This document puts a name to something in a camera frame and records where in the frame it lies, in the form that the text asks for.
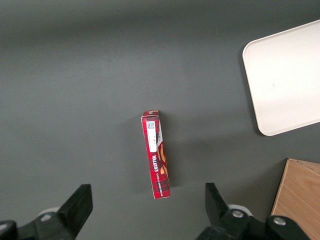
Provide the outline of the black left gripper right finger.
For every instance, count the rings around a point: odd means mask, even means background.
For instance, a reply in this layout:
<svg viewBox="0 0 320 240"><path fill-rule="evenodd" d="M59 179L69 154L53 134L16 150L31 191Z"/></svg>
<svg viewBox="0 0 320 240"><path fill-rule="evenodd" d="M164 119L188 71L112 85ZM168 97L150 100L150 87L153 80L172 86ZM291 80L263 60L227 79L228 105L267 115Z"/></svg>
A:
<svg viewBox="0 0 320 240"><path fill-rule="evenodd" d="M230 208L214 183L205 184L205 210L210 222L198 240L244 240L249 229L249 215Z"/></svg>

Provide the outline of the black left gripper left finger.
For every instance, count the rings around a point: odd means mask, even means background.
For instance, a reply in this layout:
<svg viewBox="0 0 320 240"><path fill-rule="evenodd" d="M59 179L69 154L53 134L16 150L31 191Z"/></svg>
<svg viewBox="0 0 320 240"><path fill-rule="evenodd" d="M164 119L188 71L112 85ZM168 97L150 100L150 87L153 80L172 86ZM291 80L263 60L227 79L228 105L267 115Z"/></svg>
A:
<svg viewBox="0 0 320 240"><path fill-rule="evenodd" d="M93 210L92 187L82 184L59 208L42 211L17 229L19 240L74 240Z"/></svg>

